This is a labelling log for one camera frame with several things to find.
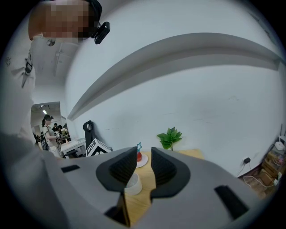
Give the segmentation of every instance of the woman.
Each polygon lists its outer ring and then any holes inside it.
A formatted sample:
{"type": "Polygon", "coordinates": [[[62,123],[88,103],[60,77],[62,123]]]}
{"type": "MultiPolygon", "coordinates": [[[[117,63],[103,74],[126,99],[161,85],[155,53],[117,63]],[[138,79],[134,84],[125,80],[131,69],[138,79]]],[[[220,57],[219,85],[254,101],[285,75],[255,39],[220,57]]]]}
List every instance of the woman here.
{"type": "Polygon", "coordinates": [[[55,136],[53,130],[49,127],[51,120],[52,118],[48,114],[45,115],[44,119],[42,120],[43,134],[49,146],[49,151],[53,153],[55,157],[61,157],[56,142],[56,139],[59,139],[59,136],[55,136]]]}

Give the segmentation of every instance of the red object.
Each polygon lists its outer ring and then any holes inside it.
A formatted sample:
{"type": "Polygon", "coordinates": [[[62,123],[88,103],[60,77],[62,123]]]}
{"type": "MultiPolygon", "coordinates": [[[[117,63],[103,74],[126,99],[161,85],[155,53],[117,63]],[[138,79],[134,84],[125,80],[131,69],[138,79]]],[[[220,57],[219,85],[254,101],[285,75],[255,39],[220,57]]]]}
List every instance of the red object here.
{"type": "Polygon", "coordinates": [[[142,160],[142,153],[137,153],[137,162],[142,160]]]}

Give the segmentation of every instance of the blue star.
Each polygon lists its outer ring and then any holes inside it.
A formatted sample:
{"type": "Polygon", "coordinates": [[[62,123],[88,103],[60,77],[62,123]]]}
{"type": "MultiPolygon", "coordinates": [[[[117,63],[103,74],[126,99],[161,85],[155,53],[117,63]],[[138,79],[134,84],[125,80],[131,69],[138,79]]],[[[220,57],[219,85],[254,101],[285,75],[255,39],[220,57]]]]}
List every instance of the blue star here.
{"type": "Polygon", "coordinates": [[[139,144],[137,144],[137,152],[139,153],[140,152],[140,149],[142,148],[141,146],[141,142],[139,144]]]}

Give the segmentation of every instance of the potted plant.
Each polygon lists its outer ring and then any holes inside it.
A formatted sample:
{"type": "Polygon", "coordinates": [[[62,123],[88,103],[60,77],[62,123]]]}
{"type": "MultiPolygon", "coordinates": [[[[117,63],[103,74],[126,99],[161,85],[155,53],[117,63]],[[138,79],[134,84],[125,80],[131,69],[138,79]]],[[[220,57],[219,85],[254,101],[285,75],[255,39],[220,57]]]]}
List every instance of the potted plant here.
{"type": "Polygon", "coordinates": [[[173,150],[173,144],[182,139],[180,138],[181,135],[182,133],[178,132],[175,127],[172,129],[168,128],[167,134],[157,134],[157,136],[160,138],[160,143],[162,144],[163,148],[171,148],[171,150],[173,150]]]}

